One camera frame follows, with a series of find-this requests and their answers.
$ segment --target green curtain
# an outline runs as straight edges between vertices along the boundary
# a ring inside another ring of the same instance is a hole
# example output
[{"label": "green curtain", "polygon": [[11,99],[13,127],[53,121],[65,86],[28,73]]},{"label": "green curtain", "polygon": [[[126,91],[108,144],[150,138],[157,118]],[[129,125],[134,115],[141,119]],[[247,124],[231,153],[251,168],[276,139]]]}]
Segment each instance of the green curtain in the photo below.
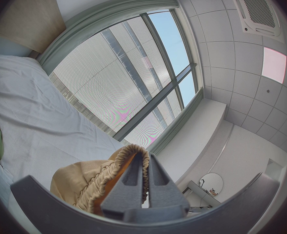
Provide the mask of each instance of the green curtain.
[{"label": "green curtain", "polygon": [[148,11],[177,7],[176,0],[111,0],[101,3],[68,20],[66,30],[37,60],[49,75],[73,49],[101,30]]},{"label": "green curtain", "polygon": [[179,132],[183,125],[187,122],[193,112],[196,110],[203,99],[203,88],[201,88],[190,103],[183,109],[176,119],[164,130],[164,132],[147,148],[147,151],[158,154]]}]

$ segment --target bed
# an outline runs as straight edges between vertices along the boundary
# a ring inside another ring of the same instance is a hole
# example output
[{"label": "bed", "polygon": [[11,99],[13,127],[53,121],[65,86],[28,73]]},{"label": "bed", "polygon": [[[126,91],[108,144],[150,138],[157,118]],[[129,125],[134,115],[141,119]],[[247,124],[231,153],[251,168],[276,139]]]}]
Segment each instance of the bed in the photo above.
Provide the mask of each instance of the bed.
[{"label": "bed", "polygon": [[28,57],[0,55],[0,129],[0,164],[7,175],[15,182],[30,174],[47,189],[58,168],[107,159],[122,147],[78,112]]}]

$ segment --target mirror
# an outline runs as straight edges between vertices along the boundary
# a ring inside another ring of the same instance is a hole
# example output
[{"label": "mirror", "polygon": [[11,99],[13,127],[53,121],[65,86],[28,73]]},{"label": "mirror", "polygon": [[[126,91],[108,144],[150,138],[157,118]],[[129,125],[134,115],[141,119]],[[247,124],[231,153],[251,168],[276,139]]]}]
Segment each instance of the mirror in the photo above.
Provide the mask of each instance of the mirror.
[{"label": "mirror", "polygon": [[206,174],[204,177],[200,179],[199,185],[209,195],[214,197],[218,193],[220,193],[223,186],[223,181],[218,174],[210,173]]}]

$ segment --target window frame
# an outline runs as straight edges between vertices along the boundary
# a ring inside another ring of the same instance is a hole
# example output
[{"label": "window frame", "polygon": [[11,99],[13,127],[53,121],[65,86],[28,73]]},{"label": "window frame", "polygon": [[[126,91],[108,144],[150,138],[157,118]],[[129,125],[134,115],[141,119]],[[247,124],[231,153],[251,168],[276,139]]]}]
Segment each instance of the window frame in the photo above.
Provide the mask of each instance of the window frame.
[{"label": "window frame", "polygon": [[175,90],[178,98],[178,102],[180,104],[181,111],[185,108],[185,105],[183,103],[182,95],[179,88],[179,83],[191,72],[193,77],[193,84],[195,88],[195,94],[198,92],[198,86],[197,86],[197,80],[196,80],[196,74],[195,74],[195,67],[196,63],[194,63],[192,53],[190,46],[187,41],[186,34],[183,31],[182,25],[179,21],[179,18],[175,12],[175,9],[170,9],[169,12],[171,13],[174,22],[176,23],[176,26],[178,28],[178,31],[180,33],[181,39],[184,43],[184,47],[187,53],[187,57],[189,60],[189,65],[184,68],[177,76],[175,75],[174,69],[172,67],[171,61],[169,59],[169,56],[167,54],[167,51],[163,45],[163,42],[152,23],[148,13],[142,13],[140,14],[141,18],[145,22],[146,26],[148,27],[152,37],[154,38],[154,41],[161,53],[161,56],[164,60],[164,63],[166,65],[166,68],[168,70],[169,76],[171,78],[171,82],[166,85],[152,100],[150,100],[136,115],[133,116],[132,119],[130,119],[114,136],[113,138],[117,141],[121,142],[124,140],[124,138],[149,114],[151,113],[168,95],[170,92]]}]

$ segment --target air conditioner grille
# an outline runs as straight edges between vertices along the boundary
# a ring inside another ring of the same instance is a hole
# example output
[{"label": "air conditioner grille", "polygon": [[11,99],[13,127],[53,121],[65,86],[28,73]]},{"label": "air conditioner grille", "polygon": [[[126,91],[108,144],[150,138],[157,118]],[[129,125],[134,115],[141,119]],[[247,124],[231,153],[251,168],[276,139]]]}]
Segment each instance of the air conditioner grille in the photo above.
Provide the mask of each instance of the air conditioner grille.
[{"label": "air conditioner grille", "polygon": [[265,0],[244,0],[250,19],[254,23],[263,24],[274,28],[274,20]]}]

